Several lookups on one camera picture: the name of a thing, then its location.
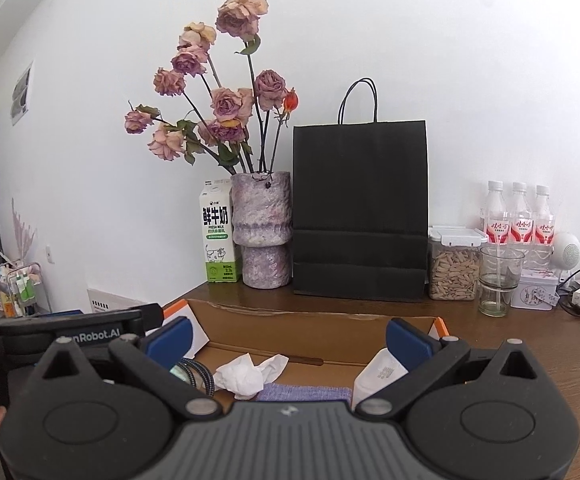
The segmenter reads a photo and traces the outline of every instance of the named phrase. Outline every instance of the wooden table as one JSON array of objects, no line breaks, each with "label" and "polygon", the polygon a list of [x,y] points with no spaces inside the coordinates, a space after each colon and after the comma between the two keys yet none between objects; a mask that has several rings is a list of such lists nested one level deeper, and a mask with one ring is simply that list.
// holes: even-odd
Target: wooden table
[{"label": "wooden table", "polygon": [[[204,284],[183,298],[289,312],[346,312],[385,316],[440,316],[453,335],[478,348],[496,348],[509,337],[523,339],[550,373],[580,425],[580,319],[561,309],[551,312],[512,309],[495,319],[480,314],[472,302],[390,303],[297,296],[290,286],[256,290],[243,283]],[[567,475],[580,480],[580,448]]]}]

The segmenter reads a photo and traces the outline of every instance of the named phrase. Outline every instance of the purple cloth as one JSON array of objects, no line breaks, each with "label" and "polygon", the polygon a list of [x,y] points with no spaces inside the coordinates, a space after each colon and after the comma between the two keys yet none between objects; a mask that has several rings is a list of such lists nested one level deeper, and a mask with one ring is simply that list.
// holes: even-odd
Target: purple cloth
[{"label": "purple cloth", "polygon": [[350,388],[331,388],[329,386],[288,386],[269,383],[259,392],[256,400],[278,402],[298,402],[300,400],[345,400],[352,401]]}]

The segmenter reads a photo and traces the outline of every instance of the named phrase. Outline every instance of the clear plastic container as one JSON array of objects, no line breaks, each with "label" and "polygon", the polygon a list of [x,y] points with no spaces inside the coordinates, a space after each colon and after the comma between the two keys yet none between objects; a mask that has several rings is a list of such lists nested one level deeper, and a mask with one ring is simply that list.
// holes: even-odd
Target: clear plastic container
[{"label": "clear plastic container", "polygon": [[433,300],[474,300],[478,249],[487,236],[477,229],[432,226],[429,231],[429,295]]}]

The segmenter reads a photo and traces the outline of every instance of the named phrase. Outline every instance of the pink rose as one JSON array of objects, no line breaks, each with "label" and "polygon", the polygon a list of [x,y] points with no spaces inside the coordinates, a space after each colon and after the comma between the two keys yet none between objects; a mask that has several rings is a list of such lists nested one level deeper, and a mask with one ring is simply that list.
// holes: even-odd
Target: pink rose
[{"label": "pink rose", "polygon": [[197,126],[197,133],[199,134],[199,137],[201,137],[203,139],[203,142],[205,142],[206,146],[216,146],[217,142],[216,139],[214,137],[212,137],[212,134],[208,131],[208,129],[205,127],[205,124],[203,124],[201,121],[199,121],[198,123],[196,123]]},{"label": "pink rose", "polygon": [[183,132],[169,132],[163,123],[152,134],[148,149],[163,160],[174,160],[183,152]]},{"label": "pink rose", "polygon": [[259,32],[259,16],[266,13],[266,0],[226,0],[219,7],[216,28],[233,38],[251,41]]},{"label": "pink rose", "polygon": [[285,87],[285,79],[274,70],[263,70],[254,81],[254,88],[259,98],[259,106],[268,112],[273,107],[280,108],[283,99],[288,93]]},{"label": "pink rose", "polygon": [[154,89],[161,95],[181,95],[185,89],[183,74],[159,68],[154,75]]},{"label": "pink rose", "polygon": [[251,88],[239,88],[236,92],[228,88],[212,90],[214,116],[219,121],[238,119],[243,126],[252,115],[254,97]]},{"label": "pink rose", "polygon": [[198,45],[179,46],[179,53],[172,58],[172,67],[175,72],[190,74],[204,74],[205,67],[201,63],[208,61],[208,54]]},{"label": "pink rose", "polygon": [[126,124],[124,126],[129,134],[140,134],[148,124],[153,124],[150,114],[133,110],[126,115]]},{"label": "pink rose", "polygon": [[208,146],[216,146],[219,142],[242,142],[246,140],[246,134],[243,126],[237,120],[224,121],[221,124],[217,119],[206,121],[208,127],[199,123],[199,135]]},{"label": "pink rose", "polygon": [[204,22],[188,23],[183,28],[183,34],[179,36],[180,45],[190,46],[196,44],[206,52],[210,50],[210,45],[213,45],[215,40],[216,30]]}]

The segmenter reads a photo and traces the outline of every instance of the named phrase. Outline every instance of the white package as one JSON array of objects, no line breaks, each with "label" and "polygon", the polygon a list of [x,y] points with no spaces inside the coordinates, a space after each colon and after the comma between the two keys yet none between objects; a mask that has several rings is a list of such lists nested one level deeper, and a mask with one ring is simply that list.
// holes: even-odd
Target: white package
[{"label": "white package", "polygon": [[382,390],[407,374],[407,369],[387,348],[379,350],[372,361],[356,376],[352,393],[352,409],[363,399]]}]

